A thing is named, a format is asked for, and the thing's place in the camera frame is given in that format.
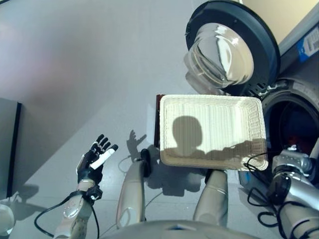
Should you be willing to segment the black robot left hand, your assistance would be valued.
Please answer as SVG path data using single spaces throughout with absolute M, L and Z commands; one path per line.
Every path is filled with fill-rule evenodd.
M 77 182 L 92 180 L 98 185 L 103 177 L 103 165 L 118 149 L 116 144 L 111 145 L 103 134 L 99 135 L 85 152 L 76 168 Z

